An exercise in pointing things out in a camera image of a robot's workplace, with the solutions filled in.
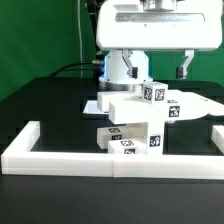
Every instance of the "green screen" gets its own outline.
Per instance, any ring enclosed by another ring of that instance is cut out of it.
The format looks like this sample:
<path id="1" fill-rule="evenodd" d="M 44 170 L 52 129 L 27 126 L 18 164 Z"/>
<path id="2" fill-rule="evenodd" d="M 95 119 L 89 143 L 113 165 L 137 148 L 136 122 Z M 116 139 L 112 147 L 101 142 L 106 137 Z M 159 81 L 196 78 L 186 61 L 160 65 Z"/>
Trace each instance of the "green screen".
<path id="1" fill-rule="evenodd" d="M 83 61 L 90 61 L 95 56 L 94 40 L 85 0 L 80 1 Z M 34 78 L 46 77 L 64 65 L 80 62 L 77 2 L 0 1 L 0 100 Z M 147 54 L 153 78 L 175 79 L 175 66 L 170 52 Z M 181 53 L 175 53 L 174 57 L 178 64 L 181 63 Z M 213 52 L 197 52 L 188 69 L 187 79 L 208 80 L 224 85 L 223 58 L 223 44 Z M 69 73 L 72 77 L 80 75 L 80 72 Z M 83 73 L 83 77 L 89 76 L 91 73 Z"/>

